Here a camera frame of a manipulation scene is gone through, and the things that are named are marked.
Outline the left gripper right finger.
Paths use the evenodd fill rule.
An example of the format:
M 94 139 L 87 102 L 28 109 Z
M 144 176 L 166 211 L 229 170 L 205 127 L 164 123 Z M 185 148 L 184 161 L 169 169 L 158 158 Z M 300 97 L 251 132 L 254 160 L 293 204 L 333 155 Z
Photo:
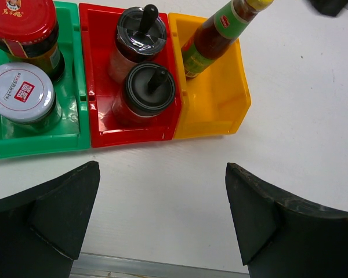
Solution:
M 250 277 L 348 277 L 348 212 L 263 181 L 235 163 L 225 183 Z

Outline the red chili sauce bottle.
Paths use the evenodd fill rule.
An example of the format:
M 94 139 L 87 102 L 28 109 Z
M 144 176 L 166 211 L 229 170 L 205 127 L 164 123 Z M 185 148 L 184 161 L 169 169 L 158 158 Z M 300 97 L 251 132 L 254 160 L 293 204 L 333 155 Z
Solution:
M 229 1 L 202 23 L 181 48 L 185 76 L 195 78 L 222 57 L 249 23 L 272 2 Z

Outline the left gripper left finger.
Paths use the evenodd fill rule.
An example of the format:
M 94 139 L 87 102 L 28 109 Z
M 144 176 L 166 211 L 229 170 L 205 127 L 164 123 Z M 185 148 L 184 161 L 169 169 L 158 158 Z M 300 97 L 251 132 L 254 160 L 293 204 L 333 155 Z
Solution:
M 90 161 L 0 199 L 0 277 L 69 277 L 99 188 Z

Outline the white spice jar black lid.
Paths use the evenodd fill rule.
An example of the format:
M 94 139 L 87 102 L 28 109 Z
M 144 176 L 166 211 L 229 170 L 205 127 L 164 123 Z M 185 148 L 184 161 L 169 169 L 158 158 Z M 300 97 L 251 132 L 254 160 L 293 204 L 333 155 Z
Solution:
M 153 60 L 163 50 L 166 40 L 166 26 L 155 5 L 124 10 L 115 30 L 115 48 L 108 65 L 110 78 L 122 83 L 135 65 Z

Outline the red lid sauce jar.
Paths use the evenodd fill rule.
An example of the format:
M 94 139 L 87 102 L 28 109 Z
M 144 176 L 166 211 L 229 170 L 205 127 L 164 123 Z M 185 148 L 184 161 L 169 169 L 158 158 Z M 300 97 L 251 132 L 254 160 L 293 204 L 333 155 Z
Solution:
M 58 37 L 53 1 L 0 1 L 0 49 L 11 61 L 30 63 L 59 79 L 65 62 Z

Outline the silver lid jar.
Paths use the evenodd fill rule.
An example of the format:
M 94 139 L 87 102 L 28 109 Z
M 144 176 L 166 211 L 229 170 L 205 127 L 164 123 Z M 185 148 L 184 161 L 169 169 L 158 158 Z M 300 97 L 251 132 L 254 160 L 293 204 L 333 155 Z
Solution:
M 29 63 L 0 65 L 0 115 L 31 133 L 53 129 L 62 109 L 50 77 Z

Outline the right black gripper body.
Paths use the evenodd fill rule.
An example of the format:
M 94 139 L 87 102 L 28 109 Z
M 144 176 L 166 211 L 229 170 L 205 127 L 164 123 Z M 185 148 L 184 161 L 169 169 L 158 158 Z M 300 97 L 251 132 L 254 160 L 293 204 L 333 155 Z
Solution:
M 336 17 L 348 5 L 348 0 L 308 0 L 308 3 L 319 14 Z

